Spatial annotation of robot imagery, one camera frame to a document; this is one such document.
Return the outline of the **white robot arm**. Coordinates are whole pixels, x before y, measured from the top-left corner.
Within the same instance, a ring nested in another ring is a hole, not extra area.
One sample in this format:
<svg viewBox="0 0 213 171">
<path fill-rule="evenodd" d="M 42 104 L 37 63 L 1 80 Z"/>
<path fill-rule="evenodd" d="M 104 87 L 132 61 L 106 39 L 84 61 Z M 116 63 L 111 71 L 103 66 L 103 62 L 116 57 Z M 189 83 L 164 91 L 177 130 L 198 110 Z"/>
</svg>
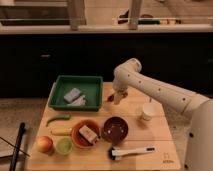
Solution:
<svg viewBox="0 0 213 171">
<path fill-rule="evenodd" d="M 191 119 L 184 171 L 213 171 L 213 99 L 140 73 L 142 65 L 131 58 L 114 69 L 114 103 L 133 87 Z"/>
</svg>

